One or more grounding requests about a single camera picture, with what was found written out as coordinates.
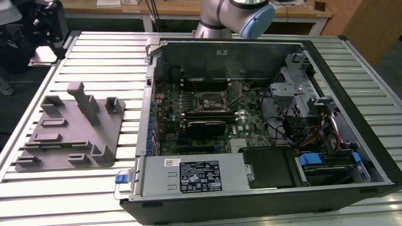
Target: red wire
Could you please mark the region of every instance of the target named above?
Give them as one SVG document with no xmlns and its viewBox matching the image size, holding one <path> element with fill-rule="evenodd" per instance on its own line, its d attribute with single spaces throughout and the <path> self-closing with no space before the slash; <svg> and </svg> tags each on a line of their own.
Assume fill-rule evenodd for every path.
<svg viewBox="0 0 402 226">
<path fill-rule="evenodd" d="M 310 130 L 313 129 L 313 128 L 318 128 L 318 127 L 321 127 L 321 126 L 311 126 L 310 128 L 309 128 L 309 130 L 307 130 L 307 140 L 309 140 L 309 136 L 310 136 Z"/>
<path fill-rule="evenodd" d="M 339 133 L 337 133 L 334 130 L 331 130 L 331 132 L 337 134 L 337 137 L 338 137 L 338 151 L 342 151 L 342 149 L 341 149 L 341 136 L 339 136 Z"/>
</svg>

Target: desk leg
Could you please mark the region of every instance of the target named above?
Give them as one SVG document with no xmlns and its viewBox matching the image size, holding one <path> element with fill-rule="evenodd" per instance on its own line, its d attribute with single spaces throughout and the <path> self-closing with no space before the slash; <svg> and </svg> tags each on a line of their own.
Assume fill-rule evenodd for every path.
<svg viewBox="0 0 402 226">
<path fill-rule="evenodd" d="M 325 29 L 325 26 L 327 24 L 329 19 L 327 18 L 318 18 L 317 22 L 314 23 L 310 34 L 309 35 L 321 35 L 322 30 Z"/>
<path fill-rule="evenodd" d="M 143 24 L 144 24 L 144 31 L 154 32 L 151 16 L 148 14 L 143 14 L 142 20 L 143 20 Z"/>
</svg>

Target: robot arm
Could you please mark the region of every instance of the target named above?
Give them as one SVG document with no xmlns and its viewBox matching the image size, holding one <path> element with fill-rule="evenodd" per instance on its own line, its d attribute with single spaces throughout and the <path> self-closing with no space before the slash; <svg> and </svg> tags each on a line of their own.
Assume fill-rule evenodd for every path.
<svg viewBox="0 0 402 226">
<path fill-rule="evenodd" d="M 267 30 L 275 14 L 269 0 L 203 0 L 195 38 L 231 38 L 231 31 L 257 39 Z"/>
<path fill-rule="evenodd" d="M 0 47 L 31 59 L 39 46 L 49 46 L 63 59 L 67 36 L 64 9 L 59 0 L 0 0 Z"/>
</svg>

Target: power supply label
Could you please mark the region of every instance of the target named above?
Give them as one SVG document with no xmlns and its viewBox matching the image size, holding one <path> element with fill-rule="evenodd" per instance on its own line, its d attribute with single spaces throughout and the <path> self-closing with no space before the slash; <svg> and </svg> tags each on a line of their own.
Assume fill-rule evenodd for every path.
<svg viewBox="0 0 402 226">
<path fill-rule="evenodd" d="M 180 162 L 182 193 L 222 191 L 219 161 Z"/>
</svg>

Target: open computer tower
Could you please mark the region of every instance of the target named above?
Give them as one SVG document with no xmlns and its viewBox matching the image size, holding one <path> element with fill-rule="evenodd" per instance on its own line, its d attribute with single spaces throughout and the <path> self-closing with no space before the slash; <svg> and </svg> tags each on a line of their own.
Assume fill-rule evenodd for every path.
<svg viewBox="0 0 402 226">
<path fill-rule="evenodd" d="M 323 212 L 402 173 L 314 44 L 150 39 L 120 200 L 142 224 Z"/>
</svg>

